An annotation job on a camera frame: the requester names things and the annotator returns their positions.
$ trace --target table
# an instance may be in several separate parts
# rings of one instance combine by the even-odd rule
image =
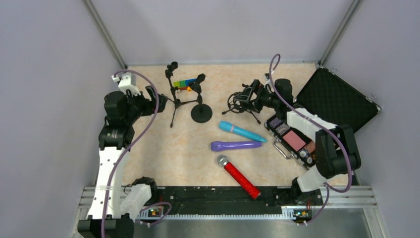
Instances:
[[[159,93],[172,98],[164,66],[130,67],[148,77]],[[190,103],[177,109],[174,126],[170,128],[174,106],[171,102],[159,113],[149,131],[131,149],[130,158],[124,167],[123,184],[129,184],[142,176],[154,178],[158,186],[237,186],[237,182],[221,167],[215,159],[220,154],[229,160],[257,186],[290,185],[292,179],[305,173],[296,160],[286,160],[273,147],[274,138],[264,128],[263,122],[274,114],[273,109],[264,108],[257,117],[257,124],[249,113],[234,114],[221,112],[227,110],[230,94],[242,91],[242,83],[251,84],[254,79],[264,82],[268,64],[221,64],[221,65],[179,65],[174,71],[172,82],[206,75],[201,84],[203,102],[213,110],[210,121],[200,124],[191,119]],[[288,78],[296,96],[310,76],[315,72],[312,63],[280,64],[273,79]],[[147,83],[140,77],[137,86],[146,93]],[[197,93],[182,91],[177,94],[181,101],[194,100]],[[141,117],[135,124],[137,137],[152,117]],[[268,142],[256,149],[227,150],[213,152],[212,141],[245,141],[246,138],[220,130],[217,125],[226,120],[267,138]],[[330,184],[346,185],[347,175],[335,177]]]

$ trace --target metal corner beam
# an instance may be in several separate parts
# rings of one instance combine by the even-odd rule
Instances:
[[[324,54],[322,55],[322,58],[319,61],[320,66],[324,66],[324,64],[327,62],[333,49],[337,45],[338,40],[340,39],[346,26],[348,25],[351,17],[354,15],[357,7],[360,5],[361,2],[363,2],[363,0],[353,0],[352,4],[350,5],[349,9],[346,12],[346,15],[344,16],[343,20],[341,20],[340,25],[338,26],[337,30],[334,33],[334,36],[332,37],[327,48],[325,49]]]
[[[95,6],[93,5],[91,0],[83,0],[86,9],[88,10],[89,14],[93,18],[95,25],[97,26],[102,38],[104,39],[106,45],[108,46],[109,50],[111,51],[112,56],[114,56],[115,60],[117,60],[118,64],[122,69],[126,69],[127,65],[124,63],[124,60],[121,57],[114,41],[111,38],[111,35],[108,33],[107,29],[105,28],[104,23],[101,20],[98,12],[96,11]]]

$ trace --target round black base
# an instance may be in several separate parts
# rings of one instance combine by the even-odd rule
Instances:
[[[198,123],[207,122],[211,119],[211,116],[213,116],[211,107],[206,104],[202,104],[201,107],[203,109],[202,112],[200,112],[200,105],[195,105],[191,110],[191,117]]]

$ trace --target white wall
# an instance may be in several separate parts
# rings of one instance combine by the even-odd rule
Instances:
[[[3,0],[0,22],[0,237],[68,237],[118,66],[81,0]]]
[[[320,60],[352,0],[94,0],[128,65]]]
[[[391,237],[418,237],[420,1],[364,1],[327,62],[383,111],[357,133],[359,177]]]

